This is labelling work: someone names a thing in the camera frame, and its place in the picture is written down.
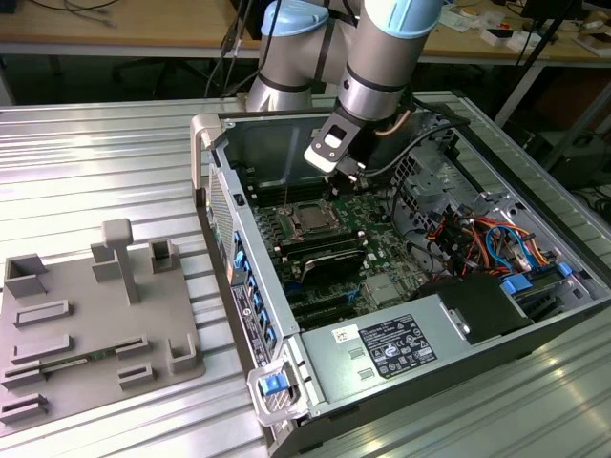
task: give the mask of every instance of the white label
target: white label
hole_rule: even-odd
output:
[[[427,356],[431,352],[432,352],[432,350],[429,347],[429,348],[425,348],[424,350],[420,350],[418,353],[420,354],[420,356]]]
[[[333,329],[331,333],[335,338],[335,342],[341,344],[342,342],[357,339],[359,337],[359,326],[356,324],[351,324],[350,326],[346,327],[338,327],[337,329]]]

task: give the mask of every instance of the slotted aluminum surface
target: slotted aluminum surface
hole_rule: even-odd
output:
[[[467,100],[448,103],[576,233],[611,262],[606,226],[550,184]],[[330,104],[321,98],[318,105]],[[180,101],[15,107],[0,112],[0,261],[37,251],[46,262],[88,256],[99,223],[127,217],[137,242],[179,245],[207,372],[200,379],[0,439],[6,456],[266,456],[218,286],[191,203],[192,115],[236,102]],[[491,191],[494,175],[459,145]],[[611,313],[534,355],[361,427],[308,457],[609,456]]]

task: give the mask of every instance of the wire bundle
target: wire bundle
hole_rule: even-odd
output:
[[[449,218],[445,216],[439,225],[426,235],[429,244],[436,242],[443,243],[444,238],[446,244],[449,240],[456,240],[459,245],[458,249],[451,254],[453,261],[447,262],[449,270],[453,275],[467,275],[472,272],[485,272],[491,275],[507,275],[513,274],[516,270],[520,270],[509,260],[502,257],[503,248],[508,248],[511,240],[519,246],[524,259],[530,264],[531,268],[539,268],[549,265],[549,261],[540,252],[537,242],[533,235],[526,229],[518,227],[509,221],[497,221],[489,218],[475,218],[472,221],[471,227],[467,228],[461,225],[461,218]],[[445,230],[453,228],[452,234],[444,235]],[[456,231],[459,230],[462,234],[471,236],[471,242],[467,255],[465,256],[465,240],[459,241],[455,237]]]
[[[501,238],[498,241],[499,243],[503,242],[503,231],[510,235],[519,245],[524,258],[533,268],[549,265],[549,261],[539,250],[537,242],[532,237],[531,233],[529,233],[526,229],[522,229],[509,221],[497,221],[489,218],[475,218],[474,220],[479,224],[488,226],[489,229],[486,234],[486,248],[490,255],[505,267],[508,267],[510,272],[513,273],[515,271],[514,267],[508,261],[502,259],[497,253],[499,250],[495,250],[493,247],[493,235],[495,231],[501,231]]]

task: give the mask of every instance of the wooden desk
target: wooden desk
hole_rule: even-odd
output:
[[[15,14],[0,15],[0,43],[216,49],[236,14],[229,0],[121,0],[107,10],[116,28],[21,0]],[[246,38],[245,47],[259,48]]]
[[[470,8],[479,13],[485,11],[502,12],[505,14],[504,21],[509,23],[514,30],[522,30],[522,25],[525,22],[530,22],[506,7],[495,5],[491,0],[483,0],[479,5]],[[479,35],[479,31],[476,30],[461,33],[443,24],[438,24],[429,36],[423,58],[424,60],[432,57],[494,60],[497,65],[513,65],[516,63],[517,52],[507,47],[496,48],[491,46],[482,40]],[[611,66],[611,59],[600,59],[595,54],[582,48],[575,43],[574,38],[576,37],[576,31],[559,31],[558,41],[545,48],[539,57],[539,63],[559,66],[564,66],[566,63]]]
[[[41,1],[62,5],[59,0]],[[524,22],[517,14],[494,5],[491,0],[483,0],[472,8],[478,12],[502,11],[514,29],[521,29]],[[121,0],[108,10],[109,19],[117,23],[116,28],[20,0],[14,15],[0,15],[0,54],[219,57],[221,40],[235,17],[229,0]],[[499,125],[509,118],[543,68],[611,67],[611,59],[600,59],[585,50],[573,41],[576,36],[575,32],[561,31],[559,41],[548,45],[499,113],[496,118]],[[257,58],[259,45],[260,42],[247,35],[239,57]],[[514,65],[516,59],[516,52],[490,46],[479,38],[477,31],[460,33],[439,24],[431,33],[420,60],[424,63]],[[8,97],[0,69],[0,106],[9,104]]]

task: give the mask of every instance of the green circuit board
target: green circuit board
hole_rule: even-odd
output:
[[[397,305],[428,280],[388,221],[386,205],[384,196],[363,194],[254,210],[286,297],[303,328]],[[303,262],[278,256],[280,243],[291,246],[307,241],[315,245],[317,240],[321,250],[316,256],[325,256],[332,252],[325,240],[354,233],[364,233],[358,250],[364,251],[365,257],[358,270],[340,281],[300,283]]]

